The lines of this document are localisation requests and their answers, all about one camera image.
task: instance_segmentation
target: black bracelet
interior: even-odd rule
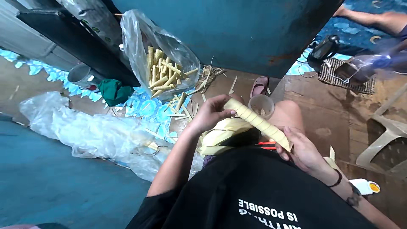
[[[338,178],[338,181],[337,181],[335,184],[328,186],[328,187],[330,187],[330,188],[337,186],[337,185],[340,184],[341,181],[342,181],[342,174],[341,174],[341,172],[339,172],[339,170],[337,170],[337,169],[333,169],[333,170],[335,170],[335,171],[338,173],[339,178]]]

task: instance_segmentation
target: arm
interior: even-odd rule
[[[313,177],[326,185],[333,185],[338,180],[338,173],[328,164],[326,165],[327,167],[322,168],[320,171],[315,171]],[[331,189],[376,227],[380,229],[400,229],[393,221],[363,198],[359,190],[346,177],[343,177],[342,181]]]
[[[173,149],[158,170],[147,196],[156,196],[183,186],[188,181],[192,159],[199,136],[211,130],[219,121],[235,116],[234,110],[223,110],[230,99],[228,95],[219,95],[206,100],[195,118],[181,133]]]
[[[334,185],[339,179],[338,173],[322,158],[315,145],[302,133],[293,128],[284,128],[284,133],[294,145],[291,158],[294,163],[304,172],[322,181],[327,186]],[[284,160],[289,160],[289,155],[281,146],[277,146],[277,153]],[[379,229],[400,229],[393,221],[371,205],[346,177],[331,188],[350,206],[366,217]]]

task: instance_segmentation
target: woven mat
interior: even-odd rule
[[[321,72],[318,73],[318,80],[323,83],[338,86],[341,88],[351,89],[355,92],[363,93],[372,95],[374,94],[374,86],[376,85],[376,78],[372,78],[371,80],[363,83],[362,85],[353,85],[352,83],[343,83],[340,79],[333,77],[332,75],[339,77],[338,74],[335,73],[335,70],[344,64],[343,60],[329,58],[327,60],[332,66],[329,68],[327,64],[322,65]]]

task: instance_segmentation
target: green cloth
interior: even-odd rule
[[[134,92],[130,86],[123,86],[115,79],[104,79],[99,84],[99,90],[109,106],[125,103]]]

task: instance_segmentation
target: shorts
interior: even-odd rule
[[[255,145],[259,143],[261,137],[261,131],[257,128],[251,128],[248,131],[236,134],[229,139],[222,142],[221,146],[231,146],[231,147],[244,147]],[[204,168],[216,155],[205,155],[203,158],[204,162],[202,168]]]

